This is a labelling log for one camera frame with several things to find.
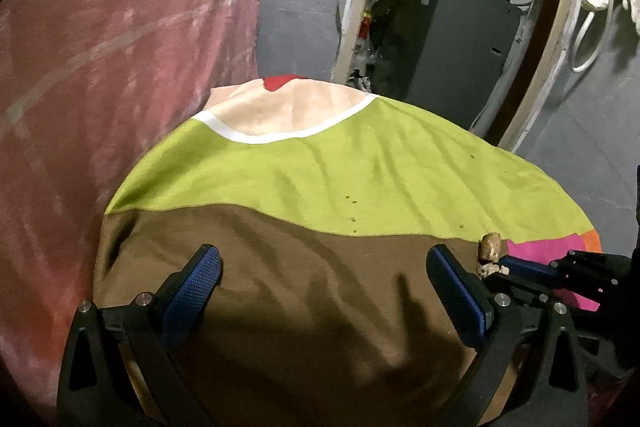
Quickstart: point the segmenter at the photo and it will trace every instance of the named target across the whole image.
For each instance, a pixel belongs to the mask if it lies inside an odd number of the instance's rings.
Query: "white stripe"
[[[206,124],[212,131],[220,136],[225,137],[228,140],[238,142],[238,143],[248,143],[252,145],[263,144],[263,143],[272,143],[281,140],[287,140],[289,138],[306,138],[308,136],[312,136],[314,134],[318,134],[329,127],[333,127],[337,123],[340,123],[342,120],[346,120],[350,116],[353,116],[357,112],[363,110],[367,105],[373,102],[378,96],[376,94],[369,93],[364,100],[357,103],[353,107],[347,109],[346,111],[337,114],[336,116],[332,116],[328,120],[323,121],[322,123],[310,127],[308,129],[303,129],[300,131],[293,132],[273,132],[269,134],[262,134],[260,136],[252,136],[250,134],[245,134],[243,132],[234,131],[227,124],[220,121],[218,118],[210,113],[207,110],[201,111],[197,115],[195,115],[195,120],[199,120],[202,123]]]

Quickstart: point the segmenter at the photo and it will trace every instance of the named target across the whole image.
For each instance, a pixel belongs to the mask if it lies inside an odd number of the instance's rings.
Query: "red cloth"
[[[100,219],[210,87],[257,77],[258,0],[2,0],[0,355],[50,415]]]

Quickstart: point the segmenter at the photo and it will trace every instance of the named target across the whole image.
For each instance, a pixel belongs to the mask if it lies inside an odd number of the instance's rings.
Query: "white cable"
[[[574,65],[575,55],[577,54],[580,44],[582,44],[582,39],[587,33],[589,26],[591,26],[591,23],[593,22],[593,18],[595,17],[595,12],[590,11],[589,14],[587,15],[587,18],[584,20],[584,23],[582,24],[582,28],[580,28],[580,31],[578,32],[578,35],[575,38],[574,48],[572,49],[572,53],[571,53],[571,69],[574,71],[574,73],[582,73],[583,71],[588,70],[591,67],[591,65],[596,61],[596,58],[598,58],[598,55],[602,51],[602,47],[604,46],[605,36],[607,35],[607,32],[609,31],[609,26],[611,25],[614,1],[615,0],[609,0],[609,6],[607,7],[607,21],[605,22],[604,29],[602,31],[602,35],[600,36],[600,40],[598,41],[598,45],[596,46],[596,49],[594,49],[593,53],[591,54],[591,57],[587,58],[587,60],[585,60],[580,66],[575,66]]]

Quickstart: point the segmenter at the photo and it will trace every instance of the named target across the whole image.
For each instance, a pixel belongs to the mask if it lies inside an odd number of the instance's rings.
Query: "silver bolt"
[[[561,315],[564,315],[566,313],[566,306],[562,304],[562,302],[556,302],[556,304],[554,304],[554,309]]]
[[[136,296],[136,304],[138,306],[149,306],[153,298],[154,298],[153,293],[149,293],[149,292],[139,293]]]
[[[78,304],[78,311],[80,313],[85,313],[91,309],[91,301],[82,301]]]
[[[511,299],[506,293],[495,294],[494,301],[496,304],[498,304],[498,306],[502,306],[503,308],[511,304]]]

